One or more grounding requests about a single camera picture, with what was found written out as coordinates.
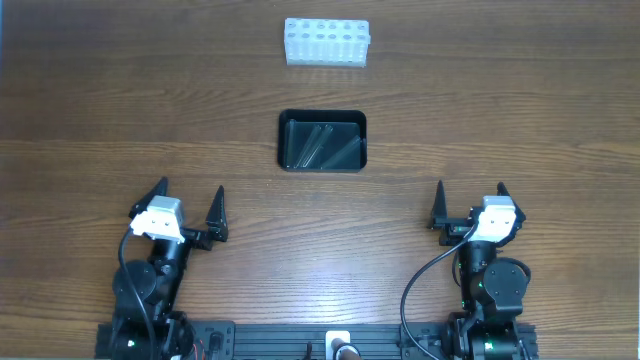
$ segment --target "black plastic container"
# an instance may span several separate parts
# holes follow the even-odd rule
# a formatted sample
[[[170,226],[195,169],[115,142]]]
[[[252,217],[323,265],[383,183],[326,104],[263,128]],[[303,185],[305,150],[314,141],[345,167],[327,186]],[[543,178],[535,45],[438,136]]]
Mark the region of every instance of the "black plastic container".
[[[278,163],[287,171],[360,171],[367,164],[367,117],[357,110],[284,110]]]

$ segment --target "wood grain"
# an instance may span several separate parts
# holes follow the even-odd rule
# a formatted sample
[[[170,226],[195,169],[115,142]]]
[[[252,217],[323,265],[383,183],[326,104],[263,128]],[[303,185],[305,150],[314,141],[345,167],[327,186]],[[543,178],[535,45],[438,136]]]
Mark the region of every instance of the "wood grain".
[[[4,5],[0,356],[92,356],[128,207],[167,175],[192,226],[226,190],[230,240],[183,281],[193,319],[398,323],[442,251],[437,180],[452,214],[504,181],[528,216],[505,253],[533,270],[522,320],[542,357],[636,358],[638,2]],[[286,67],[289,16],[368,19],[368,67]],[[362,110],[367,167],[280,170],[285,108]],[[447,265],[416,284],[411,320],[458,310]]]

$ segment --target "wooden table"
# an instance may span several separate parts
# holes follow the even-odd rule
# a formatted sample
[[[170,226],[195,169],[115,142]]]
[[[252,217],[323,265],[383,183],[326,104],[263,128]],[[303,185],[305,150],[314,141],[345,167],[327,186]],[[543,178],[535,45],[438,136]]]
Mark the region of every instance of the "wooden table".
[[[399,323],[438,179],[465,215],[504,181],[528,216],[519,318],[543,358],[635,359],[640,225],[636,1],[6,0],[0,356],[90,357],[131,204],[162,176],[231,235],[195,253],[178,309],[239,323]],[[365,69],[287,67],[289,16],[371,22]],[[285,108],[358,109],[358,174],[276,164]],[[135,239],[127,257],[146,257]],[[411,321],[459,309],[449,261]]]

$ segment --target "brown wood surface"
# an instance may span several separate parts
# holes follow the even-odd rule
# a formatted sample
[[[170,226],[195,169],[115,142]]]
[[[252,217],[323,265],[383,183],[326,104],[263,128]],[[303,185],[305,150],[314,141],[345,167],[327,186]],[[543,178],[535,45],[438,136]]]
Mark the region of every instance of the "brown wood surface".
[[[543,358],[635,359],[637,1],[5,0],[0,356],[90,357],[129,206],[162,175],[189,225],[218,187],[231,235],[192,257],[179,310],[239,323],[399,323],[425,229],[504,181],[528,220],[521,320]],[[365,69],[287,67],[289,16],[371,22]],[[285,108],[359,109],[359,174],[276,164]],[[131,242],[144,257],[150,242]],[[459,309],[449,261],[408,301]]]

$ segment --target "wooden tabletop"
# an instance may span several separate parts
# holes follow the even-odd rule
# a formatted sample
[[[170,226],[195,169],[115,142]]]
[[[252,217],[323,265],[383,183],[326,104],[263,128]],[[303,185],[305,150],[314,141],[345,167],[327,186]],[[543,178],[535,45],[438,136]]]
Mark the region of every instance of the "wooden tabletop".
[[[520,320],[543,358],[635,359],[637,1],[8,0],[0,93],[0,356],[90,357],[116,250],[163,175],[188,224],[226,189],[230,238],[177,308],[238,323],[399,323],[445,249],[425,226],[504,181],[528,220]],[[287,17],[367,19],[368,66],[287,67]],[[276,163],[286,108],[368,118],[358,174]],[[144,258],[150,241],[131,241]],[[450,260],[410,321],[459,310]]]

